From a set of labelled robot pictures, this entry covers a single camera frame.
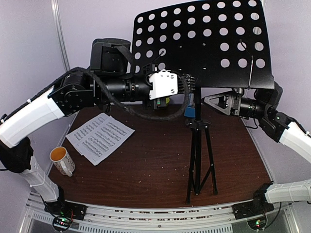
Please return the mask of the black music stand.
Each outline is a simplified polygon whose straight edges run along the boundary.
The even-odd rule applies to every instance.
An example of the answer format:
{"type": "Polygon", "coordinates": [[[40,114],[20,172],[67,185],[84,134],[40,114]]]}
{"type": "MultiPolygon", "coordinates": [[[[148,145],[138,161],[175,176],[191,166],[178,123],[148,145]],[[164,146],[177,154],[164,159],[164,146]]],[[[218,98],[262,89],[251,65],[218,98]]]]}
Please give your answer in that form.
{"type": "Polygon", "coordinates": [[[201,174],[202,135],[210,140],[201,118],[201,89],[273,89],[269,39],[259,0],[200,0],[140,13],[133,30],[135,66],[156,61],[159,67],[195,78],[195,119],[192,126],[186,201],[199,194],[214,164],[201,174]]]}

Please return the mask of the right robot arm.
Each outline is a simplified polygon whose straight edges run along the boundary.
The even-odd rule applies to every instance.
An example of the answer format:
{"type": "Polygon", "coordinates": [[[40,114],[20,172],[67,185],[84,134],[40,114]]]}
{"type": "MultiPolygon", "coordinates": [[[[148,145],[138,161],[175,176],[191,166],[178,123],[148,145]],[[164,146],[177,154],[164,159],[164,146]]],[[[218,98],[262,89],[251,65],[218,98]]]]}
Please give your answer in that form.
{"type": "MultiPolygon", "coordinates": [[[[201,102],[227,116],[256,119],[265,134],[277,143],[291,148],[308,162],[311,160],[311,133],[291,116],[277,110],[283,89],[278,83],[273,89],[257,89],[254,97],[245,98],[235,90],[203,97],[201,102]]],[[[253,214],[260,214],[268,204],[311,201],[311,181],[266,183],[249,203],[253,214]]]]}

